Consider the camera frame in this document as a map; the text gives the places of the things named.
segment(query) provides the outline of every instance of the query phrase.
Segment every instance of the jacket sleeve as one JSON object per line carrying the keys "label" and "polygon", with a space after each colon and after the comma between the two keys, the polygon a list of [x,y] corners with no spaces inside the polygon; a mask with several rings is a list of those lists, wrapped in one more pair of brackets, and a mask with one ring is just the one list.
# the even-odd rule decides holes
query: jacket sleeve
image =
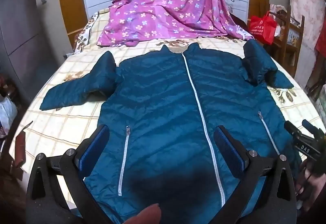
{"label": "jacket sleeve", "polygon": [[273,88],[293,88],[293,84],[278,70],[270,55],[256,40],[247,41],[243,51],[245,58],[242,64],[248,72],[249,82],[258,85],[265,81]]}
{"label": "jacket sleeve", "polygon": [[111,52],[107,51],[84,77],[51,88],[43,99],[40,110],[81,105],[95,91],[110,97],[116,88],[116,77],[115,60]]}

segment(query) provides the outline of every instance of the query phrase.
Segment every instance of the jacket collar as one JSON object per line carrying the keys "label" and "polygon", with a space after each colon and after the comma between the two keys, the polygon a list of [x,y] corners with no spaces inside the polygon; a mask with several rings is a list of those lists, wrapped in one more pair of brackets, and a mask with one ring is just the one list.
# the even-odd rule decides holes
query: jacket collar
{"label": "jacket collar", "polygon": [[[198,43],[192,43],[188,46],[188,48],[183,52],[184,54],[190,55],[194,54],[200,49]],[[160,50],[161,53],[173,53],[169,50],[169,48],[164,44]]]}

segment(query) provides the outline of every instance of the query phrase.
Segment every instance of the metal screw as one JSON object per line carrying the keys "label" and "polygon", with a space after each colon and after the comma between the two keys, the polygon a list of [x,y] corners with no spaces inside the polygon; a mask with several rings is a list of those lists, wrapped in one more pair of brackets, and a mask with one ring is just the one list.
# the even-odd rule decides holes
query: metal screw
{"label": "metal screw", "polygon": [[71,156],[71,155],[73,155],[75,153],[75,150],[74,149],[68,149],[67,151],[66,151],[66,154],[68,155],[68,156]]}
{"label": "metal screw", "polygon": [[40,154],[38,154],[36,156],[36,159],[41,160],[41,159],[43,159],[43,157],[44,157],[44,154],[43,153],[40,153]]}
{"label": "metal screw", "polygon": [[250,151],[249,151],[249,155],[252,156],[252,157],[256,157],[257,154],[258,154],[258,153],[257,153],[257,151],[255,151],[255,150],[250,150]]}
{"label": "metal screw", "polygon": [[286,161],[286,156],[283,155],[283,154],[281,154],[281,155],[280,155],[280,159],[281,159],[282,161]]}

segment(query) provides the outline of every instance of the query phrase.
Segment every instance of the white zipper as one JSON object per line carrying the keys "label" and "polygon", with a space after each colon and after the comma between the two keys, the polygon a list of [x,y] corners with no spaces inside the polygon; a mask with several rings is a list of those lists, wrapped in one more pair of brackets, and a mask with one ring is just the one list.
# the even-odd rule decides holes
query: white zipper
{"label": "white zipper", "polygon": [[258,116],[259,116],[260,120],[262,121],[262,123],[263,123],[263,125],[264,125],[264,127],[265,127],[265,129],[266,129],[266,132],[267,132],[267,134],[268,134],[268,136],[269,136],[269,139],[270,139],[270,141],[271,141],[271,143],[272,143],[272,145],[273,145],[273,147],[274,147],[276,153],[277,153],[278,155],[280,155],[280,152],[278,151],[278,148],[277,148],[276,145],[275,145],[275,142],[274,142],[274,140],[273,140],[273,138],[272,138],[272,135],[271,135],[271,133],[269,132],[269,129],[268,129],[266,123],[265,123],[264,117],[263,117],[263,115],[261,114],[260,111],[258,112]]}
{"label": "white zipper", "polygon": [[213,160],[213,166],[214,166],[216,181],[217,181],[217,185],[218,185],[218,188],[219,188],[220,194],[221,194],[221,206],[224,206],[224,204],[225,204],[225,194],[224,194],[224,190],[223,190],[223,186],[222,186],[222,182],[221,182],[220,176],[218,174],[218,168],[217,168],[216,157],[215,157],[213,145],[212,145],[211,140],[210,140],[210,138],[208,136],[206,122],[205,122],[205,118],[204,118],[204,115],[203,115],[202,107],[200,106],[200,102],[199,102],[199,99],[198,99],[197,91],[195,89],[195,86],[194,86],[194,84],[192,82],[192,79],[191,79],[191,76],[190,76],[190,73],[189,73],[187,60],[185,59],[185,56],[183,55],[183,53],[181,53],[181,54],[182,54],[182,56],[183,56],[183,58],[185,60],[185,67],[187,69],[188,78],[189,78],[189,81],[191,83],[192,89],[194,90],[194,94],[195,94],[195,97],[196,97],[196,101],[197,101],[197,105],[198,105],[200,117],[202,118],[202,123],[203,123],[203,127],[204,127],[204,133],[205,133],[205,136],[206,136],[206,139],[207,139],[209,148],[211,150],[211,158]]}
{"label": "white zipper", "polygon": [[119,185],[118,185],[118,196],[122,196],[122,180],[123,180],[124,167],[126,165],[126,159],[127,159],[129,136],[130,136],[130,126],[127,125],[126,126],[126,141],[124,143],[123,159],[122,159],[122,165],[121,165],[121,170],[120,170],[120,178],[119,178]]}

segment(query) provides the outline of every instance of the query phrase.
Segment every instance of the wooden chair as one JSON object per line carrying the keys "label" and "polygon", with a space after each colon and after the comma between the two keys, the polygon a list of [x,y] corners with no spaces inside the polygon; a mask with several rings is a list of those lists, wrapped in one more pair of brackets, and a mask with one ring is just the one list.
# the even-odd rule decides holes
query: wooden chair
{"label": "wooden chair", "polygon": [[[280,26],[284,27],[281,31],[281,39],[275,37],[272,44],[272,57],[292,76],[294,77],[297,70],[299,53],[304,33],[304,16],[302,16],[300,27],[291,24],[291,6],[289,5],[285,12],[272,13],[280,21]],[[289,32],[294,31],[299,35],[295,44],[288,44],[287,39]]]}

